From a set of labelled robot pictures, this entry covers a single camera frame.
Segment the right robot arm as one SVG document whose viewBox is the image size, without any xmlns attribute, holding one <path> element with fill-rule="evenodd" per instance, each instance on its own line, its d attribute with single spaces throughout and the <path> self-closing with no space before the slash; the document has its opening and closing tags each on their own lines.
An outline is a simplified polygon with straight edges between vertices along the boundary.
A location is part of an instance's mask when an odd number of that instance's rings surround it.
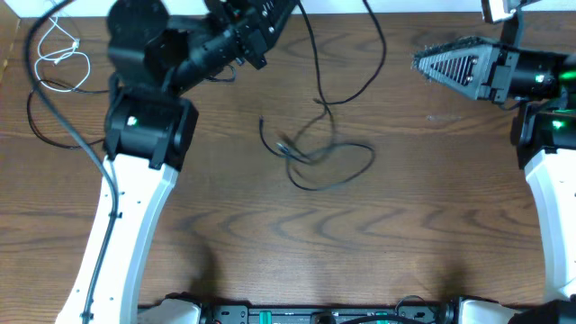
<svg viewBox="0 0 576 324">
<path fill-rule="evenodd" d="M 476 101 L 515 100 L 510 142 L 537 211 L 544 301 L 524 310 L 474 296 L 441 306 L 437 323 L 575 321 L 575 63 L 564 53 L 466 37 L 415 53 L 425 78 Z"/>
</svg>

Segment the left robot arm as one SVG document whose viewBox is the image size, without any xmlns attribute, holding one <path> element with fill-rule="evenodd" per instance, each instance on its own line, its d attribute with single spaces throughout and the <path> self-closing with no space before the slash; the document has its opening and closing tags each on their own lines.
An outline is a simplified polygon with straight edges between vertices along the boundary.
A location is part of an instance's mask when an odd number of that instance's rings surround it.
<svg viewBox="0 0 576 324">
<path fill-rule="evenodd" d="M 99 203 L 60 323 L 135 323 L 159 215 L 176 184 L 198 112 L 185 93 L 233 61 L 266 64 L 293 1 L 210 1 L 203 18 L 159 1 L 118 1 L 106 20 L 110 106 Z"/>
</svg>

